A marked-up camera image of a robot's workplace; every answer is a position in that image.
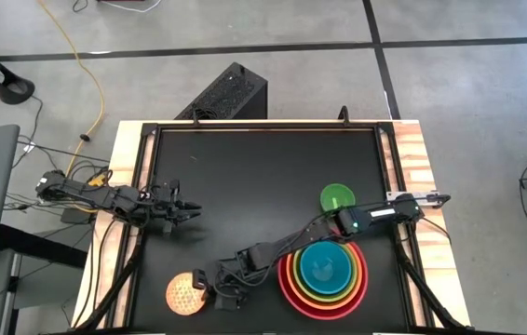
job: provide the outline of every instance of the desk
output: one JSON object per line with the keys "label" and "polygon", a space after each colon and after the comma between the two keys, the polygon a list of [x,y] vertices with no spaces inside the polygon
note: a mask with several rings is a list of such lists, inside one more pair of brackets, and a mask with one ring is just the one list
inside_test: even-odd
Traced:
{"label": "desk", "polygon": [[[136,164],[138,150],[140,147],[140,140],[142,136],[142,126],[144,123],[158,123],[158,124],[182,124],[191,123],[192,121],[122,121],[119,124],[119,129],[116,134],[115,147],[111,156],[110,169],[114,172],[110,180],[111,185],[132,184],[134,173],[138,169],[139,173],[139,187],[143,187],[147,180],[148,168],[151,161],[152,148],[154,146],[154,137],[148,136],[146,138],[145,152],[140,164]],[[213,123],[241,123],[247,121],[208,121]],[[252,123],[273,122],[273,123],[340,123],[340,120],[253,120]],[[431,166],[427,157],[425,142],[421,127],[418,121],[380,121],[380,120],[364,120],[352,122],[366,122],[379,123],[389,122],[394,130],[395,141],[393,145],[389,145],[387,133],[383,133],[382,144],[384,149],[385,165],[387,167],[388,180],[391,190],[398,190],[399,184],[397,182],[398,169],[401,167],[402,179],[400,184],[404,184],[406,190],[409,192],[415,191],[431,191],[435,190],[435,182]],[[440,209],[424,209],[428,219],[439,224],[445,228],[445,222]],[[83,322],[91,313],[91,308],[86,308],[83,311],[84,302],[89,291],[88,307],[95,306],[100,302],[104,294],[110,288],[115,274],[115,267],[119,256],[120,241],[123,233],[123,225],[117,223],[111,228],[109,234],[104,236],[107,226],[111,222],[111,216],[107,213],[101,212],[96,221],[96,234],[93,241],[93,272],[96,274],[100,271],[100,283],[96,282],[96,275],[92,277],[90,283],[90,261],[86,262],[86,269],[82,279],[81,288],[75,306],[75,313],[73,320],[76,320],[81,314],[80,323]],[[128,258],[132,252],[132,246],[135,244],[135,239],[132,237],[137,232],[131,230],[131,238],[128,241],[127,254]],[[101,268],[97,268],[98,264],[98,248],[103,240],[104,243]],[[426,282],[432,288],[436,296],[443,303],[443,305],[450,311],[454,318],[463,324],[470,324],[466,311],[466,304],[458,273],[453,259],[452,249],[448,239],[442,233],[436,231],[430,225],[419,223],[416,238],[418,240],[418,248],[421,256],[421,263],[423,265]],[[413,283],[409,280],[409,287],[411,289],[412,305],[415,314],[417,325],[422,326],[426,324],[423,317],[422,303],[419,293]],[[128,282],[121,289],[118,301],[115,305],[115,314],[113,326],[122,327],[124,324],[125,308],[128,296]]]}

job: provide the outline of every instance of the concrete floor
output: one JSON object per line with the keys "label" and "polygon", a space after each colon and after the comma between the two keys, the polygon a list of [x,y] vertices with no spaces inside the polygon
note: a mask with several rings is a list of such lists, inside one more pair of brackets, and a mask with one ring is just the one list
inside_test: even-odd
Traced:
{"label": "concrete floor", "polygon": [[[78,14],[73,1],[47,4],[87,52],[372,40],[359,0],[163,0],[146,14],[91,0]],[[523,0],[372,5],[383,41],[527,37]],[[0,0],[0,55],[66,52],[35,1]],[[385,56],[400,114],[421,120],[438,187],[453,196],[444,213],[473,325],[527,333],[527,221],[518,194],[527,165],[527,45],[386,49]],[[120,120],[173,118],[232,61],[270,81],[270,118],[335,118],[343,104],[356,118],[389,117],[371,49],[87,60],[103,86],[106,117],[83,153],[109,157]],[[45,102],[36,141],[74,149],[99,109],[88,76],[72,60],[6,66],[33,80]],[[29,134],[36,108],[34,100],[0,102],[0,125],[17,123]],[[69,158],[55,161],[65,168]],[[14,170],[10,191],[33,195],[48,169],[34,151]],[[61,227],[34,211],[3,221],[35,233]],[[61,303],[22,312],[18,333],[65,330]]]}

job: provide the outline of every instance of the red bowl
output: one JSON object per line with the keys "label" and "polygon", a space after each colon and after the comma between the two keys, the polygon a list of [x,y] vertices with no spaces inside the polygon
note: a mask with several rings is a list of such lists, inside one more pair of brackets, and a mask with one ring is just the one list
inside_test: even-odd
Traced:
{"label": "red bowl", "polygon": [[286,264],[287,264],[287,257],[283,257],[280,262],[278,263],[278,282],[280,283],[280,288],[282,289],[282,293],[284,293],[284,296],[286,299],[291,303],[291,305],[297,309],[297,311],[303,313],[304,315],[307,315],[309,317],[315,318],[317,320],[335,320],[339,319],[341,317],[345,317],[349,315],[352,311],[355,310],[360,305],[360,302],[363,300],[363,297],[365,296],[365,292],[367,291],[367,284],[369,282],[369,273],[367,270],[367,263],[365,262],[365,257],[363,256],[363,252],[360,250],[360,248],[353,244],[355,251],[358,254],[358,258],[360,259],[359,269],[363,274],[363,282],[361,285],[361,288],[357,291],[355,294],[355,297],[347,303],[346,305],[334,309],[334,310],[320,310],[317,308],[314,308],[304,301],[300,300],[297,295],[292,291],[291,285],[289,283],[289,279],[287,278],[286,273]]}

